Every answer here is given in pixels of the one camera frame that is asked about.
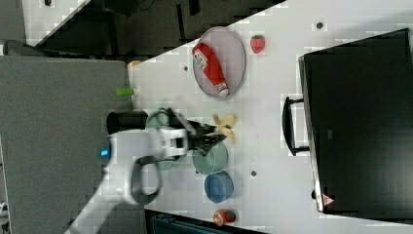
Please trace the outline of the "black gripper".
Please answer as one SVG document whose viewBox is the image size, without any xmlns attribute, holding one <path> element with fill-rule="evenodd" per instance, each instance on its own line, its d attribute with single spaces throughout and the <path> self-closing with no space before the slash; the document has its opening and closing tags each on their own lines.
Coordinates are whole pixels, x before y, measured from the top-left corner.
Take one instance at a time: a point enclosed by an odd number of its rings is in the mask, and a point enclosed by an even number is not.
<svg viewBox="0 0 413 234">
<path fill-rule="evenodd" d="M 167 109 L 169 127 L 184 129 L 187 133 L 189 150 L 198 150 L 206 155 L 213 146 L 223 141 L 224 135 L 210 135 L 215 132 L 216 127 L 196 121 L 187 120 L 182 114 Z"/>
</svg>

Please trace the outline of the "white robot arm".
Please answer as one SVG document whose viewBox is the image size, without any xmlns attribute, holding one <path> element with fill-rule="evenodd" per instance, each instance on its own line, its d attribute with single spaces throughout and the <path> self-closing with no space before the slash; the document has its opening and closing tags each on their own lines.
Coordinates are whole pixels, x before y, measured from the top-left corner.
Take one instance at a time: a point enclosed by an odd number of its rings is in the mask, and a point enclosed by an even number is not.
<svg viewBox="0 0 413 234">
<path fill-rule="evenodd" d="M 225 138 L 233 138 L 237 116 L 214 114 L 212 125 L 186 119 L 170 108 L 156 112 L 166 121 L 155 128 L 120 131 L 109 136 L 110 160 L 86 206 L 64 234 L 96 234 L 120 204 L 147 205 L 162 187 L 159 163 L 175 161 L 195 150 L 203 156 Z"/>
</svg>

